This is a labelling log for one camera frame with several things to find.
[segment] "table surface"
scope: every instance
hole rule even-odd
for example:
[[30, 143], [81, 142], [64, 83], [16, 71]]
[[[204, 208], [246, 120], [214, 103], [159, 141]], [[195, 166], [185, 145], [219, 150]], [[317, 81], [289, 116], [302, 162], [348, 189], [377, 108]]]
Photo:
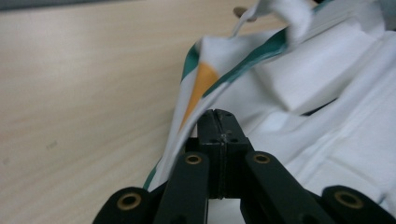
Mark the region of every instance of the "table surface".
[[[184, 57], [254, 0], [120, 1], [0, 14], [0, 222], [92, 223], [163, 153]], [[274, 17], [243, 33], [274, 29]]]

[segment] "orange stripe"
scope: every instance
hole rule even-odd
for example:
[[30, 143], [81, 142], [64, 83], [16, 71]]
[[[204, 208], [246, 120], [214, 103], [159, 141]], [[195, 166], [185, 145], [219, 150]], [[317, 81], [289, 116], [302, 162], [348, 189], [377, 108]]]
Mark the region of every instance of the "orange stripe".
[[207, 63], [199, 63], [197, 77], [195, 79], [194, 87], [190, 97], [189, 105], [187, 106], [184, 118], [181, 121], [180, 128], [183, 127], [184, 122], [190, 116], [199, 100], [202, 98], [204, 93], [219, 80], [217, 72]]

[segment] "wood grain surface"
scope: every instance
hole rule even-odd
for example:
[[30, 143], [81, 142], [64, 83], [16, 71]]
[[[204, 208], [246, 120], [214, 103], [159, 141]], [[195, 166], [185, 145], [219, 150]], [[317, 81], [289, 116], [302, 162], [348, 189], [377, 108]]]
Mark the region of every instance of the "wood grain surface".
[[[0, 14], [0, 223], [92, 223], [163, 153], [184, 57], [253, 0], [121, 1]], [[281, 26], [274, 17], [243, 33]]]

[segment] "wooden table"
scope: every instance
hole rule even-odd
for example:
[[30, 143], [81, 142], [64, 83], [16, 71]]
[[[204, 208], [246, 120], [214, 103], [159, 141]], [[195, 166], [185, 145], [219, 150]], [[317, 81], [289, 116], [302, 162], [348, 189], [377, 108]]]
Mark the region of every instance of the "wooden table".
[[[254, 0], [0, 14], [0, 223], [91, 223], [163, 153], [184, 57]], [[273, 17], [243, 33], [279, 26]]]

